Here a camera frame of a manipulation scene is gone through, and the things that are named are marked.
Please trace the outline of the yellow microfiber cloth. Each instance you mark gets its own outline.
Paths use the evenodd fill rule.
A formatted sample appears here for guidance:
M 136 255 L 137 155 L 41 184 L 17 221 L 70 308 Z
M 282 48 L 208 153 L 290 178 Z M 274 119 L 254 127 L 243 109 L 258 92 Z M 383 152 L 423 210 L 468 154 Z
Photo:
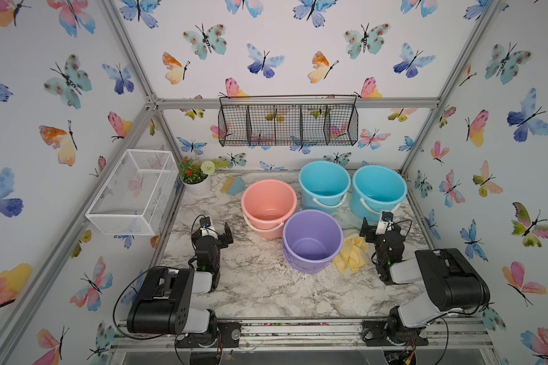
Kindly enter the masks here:
M 359 234 L 350 234 L 344 239 L 341 251 L 332 262 L 339 273 L 350 271 L 356 274 L 359 269 L 371 264 L 368 251 L 369 244 L 363 237 Z

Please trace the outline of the teal plastic bucket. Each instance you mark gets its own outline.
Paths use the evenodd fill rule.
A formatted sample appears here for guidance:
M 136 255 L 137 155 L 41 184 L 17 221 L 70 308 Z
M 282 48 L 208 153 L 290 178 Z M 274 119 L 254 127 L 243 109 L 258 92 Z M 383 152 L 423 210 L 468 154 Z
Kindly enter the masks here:
M 356 170 L 352 185 L 350 208 L 357 218 L 370 222 L 377 222 L 382 211 L 397 211 L 408 193 L 399 173 L 378 165 L 365 165 Z
M 314 161 L 301 168 L 298 175 L 304 209 L 333 214 L 345 201 L 351 187 L 348 171 L 329 161 Z

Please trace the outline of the pink plastic bucket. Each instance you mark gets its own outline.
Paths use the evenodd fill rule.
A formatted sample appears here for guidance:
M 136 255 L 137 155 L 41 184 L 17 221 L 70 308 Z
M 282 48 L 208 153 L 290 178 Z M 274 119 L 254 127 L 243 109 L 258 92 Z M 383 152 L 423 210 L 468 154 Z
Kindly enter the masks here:
M 267 240 L 279 239 L 283 235 L 284 226 L 297 205 L 295 190 L 278 179 L 263 179 L 251 184 L 241 198 L 247 226 Z

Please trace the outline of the purple plastic bucket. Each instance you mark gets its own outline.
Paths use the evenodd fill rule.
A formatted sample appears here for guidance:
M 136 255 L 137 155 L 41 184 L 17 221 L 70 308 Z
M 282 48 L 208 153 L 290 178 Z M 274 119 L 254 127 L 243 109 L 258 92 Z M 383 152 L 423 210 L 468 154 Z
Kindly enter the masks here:
M 303 210 L 293 214 L 284 226 L 283 254 L 295 270 L 316 274 L 339 254 L 343 240 L 343 230 L 334 217 Z

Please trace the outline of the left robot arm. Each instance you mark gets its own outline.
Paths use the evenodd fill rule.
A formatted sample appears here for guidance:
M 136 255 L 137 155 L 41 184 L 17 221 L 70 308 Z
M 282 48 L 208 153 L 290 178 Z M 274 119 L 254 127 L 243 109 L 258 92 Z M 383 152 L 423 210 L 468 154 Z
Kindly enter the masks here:
M 221 251 L 234 243 L 234 237 L 228 224 L 219 234 L 204 217 L 190 238 L 195 253 L 186 268 L 154 266 L 132 281 L 142 284 L 130 301 L 126 330 L 114 323 L 123 337 L 144 341 L 175 335 L 178 342 L 188 340 L 201 348 L 221 339 L 215 312 L 196 309 L 191 298 L 216 290 L 221 278 Z

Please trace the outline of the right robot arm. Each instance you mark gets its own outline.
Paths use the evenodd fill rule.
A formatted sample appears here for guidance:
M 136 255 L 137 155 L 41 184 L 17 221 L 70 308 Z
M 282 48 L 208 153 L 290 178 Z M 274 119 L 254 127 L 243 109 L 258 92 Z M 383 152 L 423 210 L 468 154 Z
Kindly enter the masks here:
M 406 304 L 393 307 L 384 319 L 362 323 L 362 339 L 372 346 L 426 346 L 423 331 L 456 310 L 478 310 L 490 302 L 490 289 L 458 249 L 422 249 L 403 259 L 405 236 L 391 220 L 370 225 L 359 233 L 374 246 L 372 263 L 386 285 L 422 282 L 425 291 Z

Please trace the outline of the teal hand brush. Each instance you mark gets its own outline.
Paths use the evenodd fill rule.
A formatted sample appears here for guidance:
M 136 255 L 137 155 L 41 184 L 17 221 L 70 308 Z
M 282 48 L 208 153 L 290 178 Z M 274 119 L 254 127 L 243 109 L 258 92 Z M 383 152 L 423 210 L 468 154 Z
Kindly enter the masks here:
M 220 188 L 220 193 L 235 196 L 245 191 L 245 189 L 246 183 L 242 177 L 230 176 L 224 181 L 222 188 Z

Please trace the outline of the potted flower plant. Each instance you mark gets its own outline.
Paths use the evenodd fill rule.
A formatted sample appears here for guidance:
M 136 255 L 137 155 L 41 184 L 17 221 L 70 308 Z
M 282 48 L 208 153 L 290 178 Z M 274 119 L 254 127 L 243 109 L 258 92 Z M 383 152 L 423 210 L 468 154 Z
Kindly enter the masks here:
M 210 194 L 212 184 L 210 177 L 217 171 L 213 161 L 202 161 L 199 158 L 183 158 L 178 164 L 181 182 L 196 198 L 205 198 Z

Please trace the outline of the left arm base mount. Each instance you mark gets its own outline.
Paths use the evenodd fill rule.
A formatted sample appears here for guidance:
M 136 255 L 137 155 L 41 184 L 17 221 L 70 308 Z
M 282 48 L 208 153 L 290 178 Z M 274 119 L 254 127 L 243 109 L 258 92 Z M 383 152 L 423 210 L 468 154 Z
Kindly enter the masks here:
M 210 322 L 204 333 L 179 335 L 176 348 L 237 348 L 241 340 L 240 322 Z

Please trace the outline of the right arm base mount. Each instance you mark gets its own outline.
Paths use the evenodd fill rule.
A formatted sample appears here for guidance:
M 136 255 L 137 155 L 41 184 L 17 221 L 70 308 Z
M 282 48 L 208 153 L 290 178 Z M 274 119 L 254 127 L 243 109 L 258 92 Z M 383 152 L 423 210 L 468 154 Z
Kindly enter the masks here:
M 406 328 L 393 318 L 362 322 L 362 340 L 367 347 L 428 346 L 429 340 L 421 336 L 424 328 Z

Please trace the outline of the aluminium front rail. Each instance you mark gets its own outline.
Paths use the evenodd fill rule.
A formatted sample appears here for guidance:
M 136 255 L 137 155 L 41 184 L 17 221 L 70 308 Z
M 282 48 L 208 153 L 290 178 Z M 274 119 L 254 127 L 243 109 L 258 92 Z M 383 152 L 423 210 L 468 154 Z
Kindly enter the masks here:
M 159 351 L 333 351 L 333 350 L 492 350 L 482 321 L 477 318 L 438 319 L 414 340 L 391 340 L 382 335 L 379 318 L 343 319 L 225 319 L 220 335 L 209 345 L 195 345 L 190 335 L 163 335 L 149 340 L 117 337 L 114 353 Z

